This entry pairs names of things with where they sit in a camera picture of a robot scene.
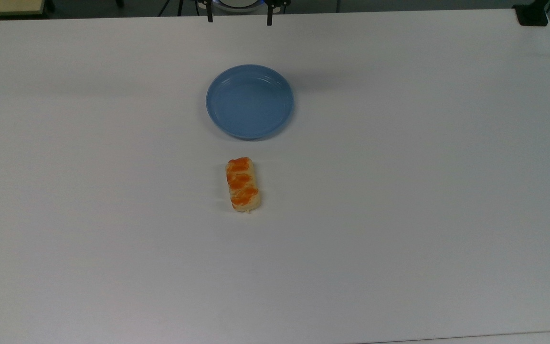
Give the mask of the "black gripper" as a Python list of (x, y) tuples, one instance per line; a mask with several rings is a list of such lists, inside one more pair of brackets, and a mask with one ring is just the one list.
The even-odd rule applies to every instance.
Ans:
[[(212, 0), (212, 6), (220, 7), (221, 9), (255, 9), (262, 5), (266, 5), (267, 9), (267, 26), (272, 26), (274, 8), (288, 6), (290, 0)], [(208, 22), (213, 22), (212, 7), (207, 6)]]

